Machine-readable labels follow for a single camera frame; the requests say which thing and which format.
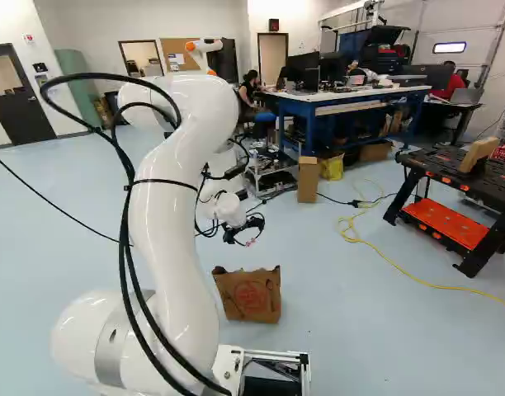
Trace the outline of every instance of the paper on wall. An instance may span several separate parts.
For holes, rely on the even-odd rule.
[[[170,64],[185,64],[185,56],[183,54],[169,54],[168,62]]]

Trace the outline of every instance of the orange tray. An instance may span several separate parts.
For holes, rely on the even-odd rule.
[[[406,206],[403,211],[468,250],[476,248],[489,231],[484,225],[428,198]]]

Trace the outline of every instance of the yellow extension cord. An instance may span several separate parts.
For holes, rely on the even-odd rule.
[[[413,281],[416,281],[417,283],[419,283],[421,285],[424,285],[426,287],[432,287],[433,289],[439,289],[439,290],[468,291],[468,292],[476,294],[476,295],[482,295],[483,297],[487,297],[489,299],[493,299],[494,301],[496,301],[496,302],[498,302],[500,304],[505,305],[505,300],[500,299],[496,295],[491,295],[490,293],[486,293],[486,292],[481,291],[481,290],[469,289],[469,288],[466,288],[466,287],[458,287],[458,286],[434,285],[433,283],[424,281],[423,279],[419,279],[416,276],[410,274],[408,271],[404,270],[401,266],[399,266],[398,264],[396,264],[394,261],[392,261],[391,259],[389,259],[387,256],[385,256],[384,253],[381,250],[379,250],[379,248],[377,248],[374,244],[372,244],[370,242],[367,242],[364,239],[361,239],[361,237],[359,236],[359,233],[357,232],[357,230],[355,228],[355,219],[357,217],[360,217],[360,216],[364,215],[370,209],[376,207],[382,201],[383,197],[385,196],[385,192],[383,191],[383,189],[381,188],[381,186],[379,184],[377,184],[376,182],[374,182],[372,180],[369,180],[369,179],[364,179],[364,180],[366,182],[369,182],[369,183],[373,184],[374,186],[376,186],[379,189],[379,191],[380,191],[380,198],[375,203],[370,203],[370,204],[366,204],[366,205],[360,204],[360,205],[364,205],[364,206],[362,206],[363,210],[361,212],[359,212],[358,214],[355,214],[352,217],[340,217],[338,219],[337,226],[339,227],[339,233],[342,235],[342,237],[344,238],[344,240],[346,242],[349,242],[349,243],[364,243],[365,245],[367,245],[370,248],[374,249],[377,252],[377,254],[379,254],[381,257],[383,257],[391,266],[393,266],[396,270],[398,270],[399,272],[401,272],[403,275],[408,276]],[[365,200],[364,195],[355,186],[355,184],[352,183],[352,186],[353,186],[353,189],[355,191],[357,191],[357,193],[361,197],[361,200]],[[347,228],[344,229],[341,226],[342,226],[342,224],[345,224],[345,223],[347,223],[348,226],[347,226]],[[347,232],[349,232],[349,231],[352,232],[353,237],[347,235]]]

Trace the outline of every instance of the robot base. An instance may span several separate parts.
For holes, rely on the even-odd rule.
[[[246,375],[245,369],[252,363],[264,370]],[[212,370],[233,396],[310,396],[311,366],[307,353],[252,351],[220,345]],[[202,396],[215,395],[205,389]]]

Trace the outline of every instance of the black hair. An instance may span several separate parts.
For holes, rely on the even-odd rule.
[[[243,75],[243,80],[249,82],[256,77],[258,77],[258,72],[256,70],[249,70],[247,74]]]

